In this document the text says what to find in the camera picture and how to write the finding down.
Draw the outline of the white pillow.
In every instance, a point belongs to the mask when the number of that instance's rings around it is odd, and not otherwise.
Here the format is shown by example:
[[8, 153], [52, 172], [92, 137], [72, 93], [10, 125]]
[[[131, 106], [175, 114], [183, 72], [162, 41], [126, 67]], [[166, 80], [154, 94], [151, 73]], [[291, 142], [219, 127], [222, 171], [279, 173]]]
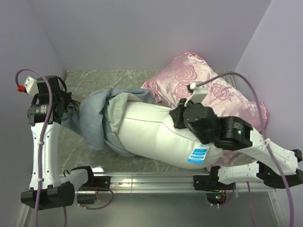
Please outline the white pillow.
[[210, 146], [203, 164], [187, 161], [194, 148], [202, 143], [187, 128], [175, 129], [170, 108], [128, 101], [118, 138], [127, 151], [184, 169], [202, 169], [214, 164], [223, 154]]

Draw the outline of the green beige patchwork pillowcase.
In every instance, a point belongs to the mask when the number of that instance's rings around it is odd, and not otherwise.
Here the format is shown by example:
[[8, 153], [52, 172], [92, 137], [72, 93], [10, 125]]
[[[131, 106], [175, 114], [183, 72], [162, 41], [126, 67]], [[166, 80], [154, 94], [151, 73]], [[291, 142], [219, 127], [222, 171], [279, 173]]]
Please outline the green beige patchwork pillowcase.
[[126, 150], [118, 138], [128, 101], [155, 104], [156, 99], [147, 89], [109, 88], [93, 92], [80, 102], [72, 96], [62, 117], [62, 126], [82, 136], [91, 152], [109, 146], [124, 157], [135, 154]]

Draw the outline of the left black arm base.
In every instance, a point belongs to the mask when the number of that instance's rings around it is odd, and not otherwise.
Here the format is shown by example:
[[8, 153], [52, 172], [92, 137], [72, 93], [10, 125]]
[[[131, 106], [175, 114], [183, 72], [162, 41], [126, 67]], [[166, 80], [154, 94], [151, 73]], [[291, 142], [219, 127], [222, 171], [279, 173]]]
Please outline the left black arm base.
[[78, 189], [76, 193], [77, 203], [82, 207], [85, 207], [85, 205], [94, 204], [97, 202], [99, 193], [109, 192], [111, 195], [110, 200], [107, 204], [102, 206], [102, 208], [108, 206], [114, 198], [114, 193], [110, 189], [110, 185], [111, 176], [95, 176], [91, 183], [86, 183]]

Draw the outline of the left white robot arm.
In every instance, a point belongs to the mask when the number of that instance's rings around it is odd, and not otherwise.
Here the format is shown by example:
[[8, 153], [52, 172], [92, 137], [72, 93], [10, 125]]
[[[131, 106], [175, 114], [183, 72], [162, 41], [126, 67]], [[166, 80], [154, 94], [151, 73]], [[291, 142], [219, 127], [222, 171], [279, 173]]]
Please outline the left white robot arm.
[[95, 177], [90, 166], [76, 167], [66, 177], [58, 170], [58, 141], [63, 114], [71, 103], [71, 94], [58, 76], [45, 79], [27, 77], [23, 89], [33, 100], [27, 112], [33, 136], [33, 171], [29, 189], [21, 193], [21, 202], [46, 210], [71, 206], [76, 191], [91, 190]]

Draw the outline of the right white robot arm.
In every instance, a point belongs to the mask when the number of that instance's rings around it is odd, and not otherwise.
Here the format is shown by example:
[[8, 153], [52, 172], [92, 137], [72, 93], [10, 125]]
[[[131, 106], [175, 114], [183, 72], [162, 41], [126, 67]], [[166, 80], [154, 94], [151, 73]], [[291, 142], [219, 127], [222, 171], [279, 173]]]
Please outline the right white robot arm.
[[253, 163], [241, 166], [213, 166], [206, 186], [195, 183], [202, 191], [231, 189], [238, 182], [260, 182], [275, 189], [286, 188], [303, 183], [303, 172], [298, 168], [302, 152], [287, 150], [263, 139], [262, 135], [245, 120], [236, 116], [218, 117], [212, 108], [200, 103], [185, 103], [181, 99], [178, 106], [169, 112], [174, 128], [188, 129], [203, 144], [202, 150], [236, 151], [255, 159]]

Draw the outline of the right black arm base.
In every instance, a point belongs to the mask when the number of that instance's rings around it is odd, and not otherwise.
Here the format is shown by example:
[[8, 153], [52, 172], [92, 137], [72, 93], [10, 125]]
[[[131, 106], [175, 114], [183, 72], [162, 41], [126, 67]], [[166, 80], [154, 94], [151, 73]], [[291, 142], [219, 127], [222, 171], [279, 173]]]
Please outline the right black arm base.
[[211, 206], [220, 207], [227, 202], [227, 190], [232, 190], [233, 184], [219, 182], [219, 177], [211, 175], [194, 175], [195, 191], [206, 192], [206, 199]]

